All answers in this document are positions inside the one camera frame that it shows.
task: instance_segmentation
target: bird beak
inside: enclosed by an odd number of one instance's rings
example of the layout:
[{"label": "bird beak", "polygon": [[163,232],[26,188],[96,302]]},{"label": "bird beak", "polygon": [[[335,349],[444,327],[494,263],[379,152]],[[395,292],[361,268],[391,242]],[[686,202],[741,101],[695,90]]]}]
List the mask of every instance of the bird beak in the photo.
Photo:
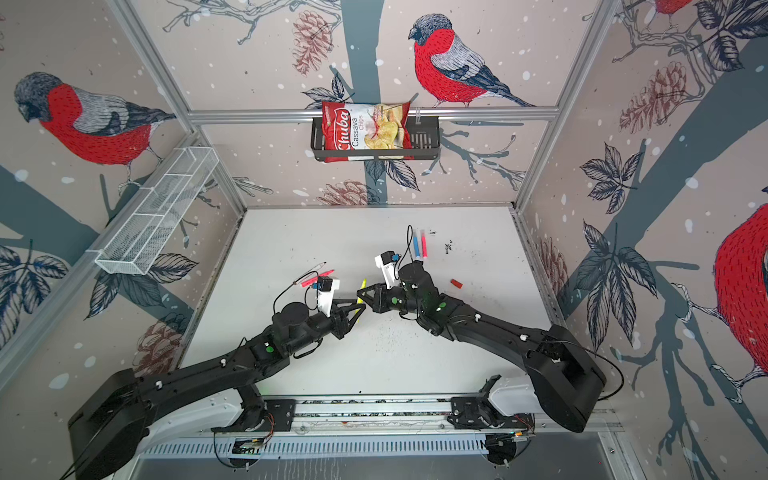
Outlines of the bird beak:
[{"label": "bird beak", "polygon": [[27,123],[29,123],[29,119],[31,118],[30,115],[29,115],[29,106],[28,105],[24,105],[24,104],[19,105],[18,106],[18,112],[20,114],[22,114],[22,117],[24,118],[24,120]]}]

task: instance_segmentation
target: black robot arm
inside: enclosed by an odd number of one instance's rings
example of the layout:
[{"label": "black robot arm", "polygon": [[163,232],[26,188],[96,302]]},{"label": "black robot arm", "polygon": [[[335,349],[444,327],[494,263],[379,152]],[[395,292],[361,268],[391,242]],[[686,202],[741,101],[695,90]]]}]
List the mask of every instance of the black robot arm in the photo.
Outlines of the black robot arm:
[{"label": "black robot arm", "polygon": [[287,367],[295,352],[321,343],[325,335],[344,338],[365,308],[357,299],[334,300],[329,316],[311,316],[305,304],[289,303],[262,333],[229,353],[157,375],[134,378],[131,369],[115,373],[69,420],[76,478],[100,480],[116,472],[133,458],[158,419],[226,389],[240,394],[240,415],[214,431],[256,427],[266,414],[256,382]]},{"label": "black robot arm", "polygon": [[[392,254],[384,253],[382,263],[389,263]],[[532,329],[480,313],[440,293],[418,260],[400,267],[397,286],[377,283],[357,295],[376,313],[414,313],[415,321],[432,335],[471,343],[509,360],[530,376],[550,418],[572,432],[584,431],[606,380],[567,329]]]}]

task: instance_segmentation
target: bird head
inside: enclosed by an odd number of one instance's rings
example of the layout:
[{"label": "bird head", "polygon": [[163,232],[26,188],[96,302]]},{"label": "bird head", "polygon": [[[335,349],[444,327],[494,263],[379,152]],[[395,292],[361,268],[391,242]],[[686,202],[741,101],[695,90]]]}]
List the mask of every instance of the bird head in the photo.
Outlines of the bird head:
[{"label": "bird head", "polygon": [[22,78],[16,84],[14,97],[18,111],[26,121],[39,118],[40,121],[51,121],[51,111],[48,110],[48,93],[61,85],[61,80],[51,74],[36,71]]},{"label": "bird head", "polygon": [[408,39],[415,40],[416,43],[423,47],[429,36],[442,28],[453,28],[448,17],[441,13],[423,15],[413,24],[413,28],[411,28],[411,32],[408,34]]}]

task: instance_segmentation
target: bird illustration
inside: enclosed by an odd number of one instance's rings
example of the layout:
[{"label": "bird illustration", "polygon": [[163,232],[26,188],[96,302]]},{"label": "bird illustration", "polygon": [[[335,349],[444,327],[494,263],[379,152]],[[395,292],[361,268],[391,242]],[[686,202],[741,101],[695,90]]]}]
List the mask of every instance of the bird illustration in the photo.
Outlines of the bird illustration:
[{"label": "bird illustration", "polygon": [[684,285],[672,283],[683,291],[690,320],[692,309],[700,310],[725,323],[736,340],[755,362],[741,380],[735,380],[719,365],[710,368],[722,373],[733,384],[733,403],[742,403],[741,389],[761,376],[768,376],[768,204],[764,204],[728,235],[720,248],[714,266],[717,307],[706,308],[690,300]]},{"label": "bird illustration", "polygon": [[144,150],[154,154],[149,140],[155,128],[176,118],[116,95],[81,90],[40,71],[21,79],[14,95],[22,117],[27,122],[37,118],[73,154],[95,164],[125,165],[128,179],[118,192],[138,185],[131,180],[131,162]]},{"label": "bird illustration", "polygon": [[515,97],[485,65],[485,60],[464,45],[453,31],[448,17],[439,13],[423,15],[413,24],[408,39],[414,40],[415,69],[419,83],[444,101],[469,102],[476,98],[501,97],[522,107],[533,107]]}]

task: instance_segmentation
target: white wire basket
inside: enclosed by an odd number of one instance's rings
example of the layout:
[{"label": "white wire basket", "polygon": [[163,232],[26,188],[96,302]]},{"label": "white wire basket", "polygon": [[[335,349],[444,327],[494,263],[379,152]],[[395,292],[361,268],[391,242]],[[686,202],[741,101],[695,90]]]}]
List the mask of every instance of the white wire basket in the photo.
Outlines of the white wire basket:
[{"label": "white wire basket", "polygon": [[96,264],[105,272],[146,275],[219,163],[210,147],[176,152],[168,172],[100,252]]}]

